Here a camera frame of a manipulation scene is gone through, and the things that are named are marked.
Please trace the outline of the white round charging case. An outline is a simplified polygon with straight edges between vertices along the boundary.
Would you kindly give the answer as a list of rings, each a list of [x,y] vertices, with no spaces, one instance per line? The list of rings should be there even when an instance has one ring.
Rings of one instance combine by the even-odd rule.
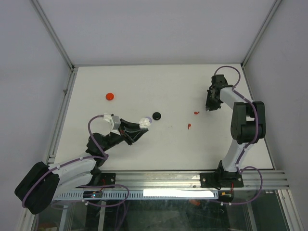
[[[144,117],[139,121],[140,128],[148,128],[151,124],[149,122],[149,117]]]

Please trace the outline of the orange round charging case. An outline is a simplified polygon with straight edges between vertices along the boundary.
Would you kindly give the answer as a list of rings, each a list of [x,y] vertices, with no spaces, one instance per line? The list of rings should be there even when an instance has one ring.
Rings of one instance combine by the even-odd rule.
[[[106,100],[108,100],[108,101],[112,101],[113,99],[114,99],[114,94],[113,93],[111,93],[111,92],[109,92],[109,93],[107,93],[106,95],[105,95],[105,98],[106,98]]]

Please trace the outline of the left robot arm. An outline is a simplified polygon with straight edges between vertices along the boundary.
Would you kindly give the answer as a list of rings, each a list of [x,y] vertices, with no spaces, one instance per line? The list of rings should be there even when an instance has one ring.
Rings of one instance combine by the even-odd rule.
[[[39,214],[58,195],[83,185],[99,185],[99,167],[109,157],[106,151],[122,142],[132,145],[148,132],[152,123],[149,117],[142,118],[138,123],[131,123],[114,114],[102,114],[90,119],[88,130],[91,129],[91,123],[98,118],[108,123],[110,132],[102,135],[90,131],[85,153],[62,163],[48,165],[40,161],[32,166],[14,191],[23,208],[27,208],[34,215]]]

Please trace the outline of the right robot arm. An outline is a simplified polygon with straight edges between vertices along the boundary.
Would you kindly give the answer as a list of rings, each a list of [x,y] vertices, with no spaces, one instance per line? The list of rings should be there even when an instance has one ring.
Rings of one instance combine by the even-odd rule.
[[[242,188],[241,162],[249,149],[266,135],[265,105],[250,101],[228,84],[224,75],[213,75],[207,90],[205,109],[215,111],[225,103],[232,110],[232,142],[226,156],[212,173],[201,173],[202,188]]]

